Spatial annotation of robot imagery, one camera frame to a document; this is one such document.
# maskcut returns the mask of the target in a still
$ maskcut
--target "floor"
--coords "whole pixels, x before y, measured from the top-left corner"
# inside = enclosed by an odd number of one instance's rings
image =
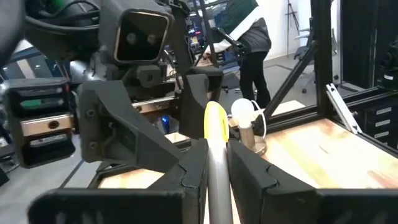
[[[296,63],[297,61],[292,57],[281,57],[264,63],[264,74],[271,95],[275,94]],[[313,66],[308,66],[304,72],[310,74],[312,71]],[[284,101],[297,100],[306,106],[314,105],[316,103],[315,85],[309,84],[307,93],[302,93],[306,80],[305,75],[299,78]],[[238,98],[241,98],[240,92],[222,91],[220,102],[229,113],[232,103]],[[74,139],[74,143],[78,146],[77,138]],[[68,159],[34,169],[18,168],[12,171],[9,174],[10,181],[0,187],[0,223],[26,224],[26,211],[31,201],[47,190],[59,187],[80,162],[80,148],[76,148],[75,155]],[[98,164],[84,163],[83,166],[76,173],[76,178],[73,178],[74,186],[78,184],[84,187],[92,178]]]

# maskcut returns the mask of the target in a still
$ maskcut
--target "light bulb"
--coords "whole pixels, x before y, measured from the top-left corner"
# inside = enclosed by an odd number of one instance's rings
[[[238,99],[231,107],[232,116],[238,120],[240,128],[250,128],[251,116],[254,113],[253,104],[248,99]]]

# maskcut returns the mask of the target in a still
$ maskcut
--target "person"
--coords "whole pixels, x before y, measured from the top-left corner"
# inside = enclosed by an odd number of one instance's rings
[[[241,73],[239,85],[244,98],[255,100],[254,83],[257,88],[256,102],[260,108],[265,108],[271,101],[263,71],[263,61],[271,49],[271,39],[263,15],[256,0],[229,0],[218,24],[226,34],[245,47],[245,54],[238,61]],[[222,40],[214,44],[214,49],[218,53],[230,46],[226,40]],[[209,56],[210,48],[207,47],[203,58],[208,59]]]

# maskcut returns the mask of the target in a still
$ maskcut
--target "white sleeve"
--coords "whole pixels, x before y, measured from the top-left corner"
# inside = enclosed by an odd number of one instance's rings
[[[262,17],[261,9],[258,6],[255,9],[253,9],[253,11],[250,12],[250,14],[246,18],[244,18],[244,20],[232,31],[232,33],[229,34],[229,36],[234,40],[238,40],[261,17]],[[223,50],[227,49],[230,46],[231,44],[228,43],[228,41],[223,40],[220,43],[214,44],[214,50],[216,53],[218,53],[222,52]],[[210,46],[206,48],[205,53],[210,54]]]

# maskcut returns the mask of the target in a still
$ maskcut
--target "black pants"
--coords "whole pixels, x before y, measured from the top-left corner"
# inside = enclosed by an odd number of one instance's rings
[[[266,79],[264,78],[263,61],[268,52],[250,53],[243,57],[241,63],[241,80],[239,82],[243,98],[254,99],[253,83],[257,88],[256,102],[265,108],[271,101]]]

